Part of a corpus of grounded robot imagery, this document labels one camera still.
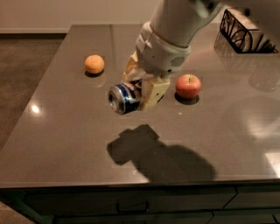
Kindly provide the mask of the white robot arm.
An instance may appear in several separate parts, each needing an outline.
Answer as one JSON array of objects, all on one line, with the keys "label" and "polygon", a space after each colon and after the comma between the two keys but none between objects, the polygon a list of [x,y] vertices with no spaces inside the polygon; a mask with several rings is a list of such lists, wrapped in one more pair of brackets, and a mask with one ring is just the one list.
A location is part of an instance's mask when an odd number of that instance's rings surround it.
[{"label": "white robot arm", "polygon": [[149,22],[136,40],[111,104],[120,114],[147,110],[161,100],[170,75],[181,69],[200,29],[224,5],[221,31],[242,53],[264,52],[279,43],[280,0],[159,0]]}]

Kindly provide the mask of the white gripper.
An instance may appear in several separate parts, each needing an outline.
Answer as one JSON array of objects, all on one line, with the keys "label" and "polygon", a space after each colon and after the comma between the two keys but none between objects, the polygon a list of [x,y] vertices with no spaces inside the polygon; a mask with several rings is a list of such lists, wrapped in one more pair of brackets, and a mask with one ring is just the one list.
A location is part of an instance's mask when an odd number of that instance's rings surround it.
[{"label": "white gripper", "polygon": [[[151,28],[151,23],[143,25],[136,40],[136,51],[128,59],[122,75],[122,82],[139,81],[147,74],[167,75],[181,69],[191,47],[178,47],[161,39]],[[153,108],[164,96],[171,82],[162,78],[142,81],[141,99],[138,109]]]}]

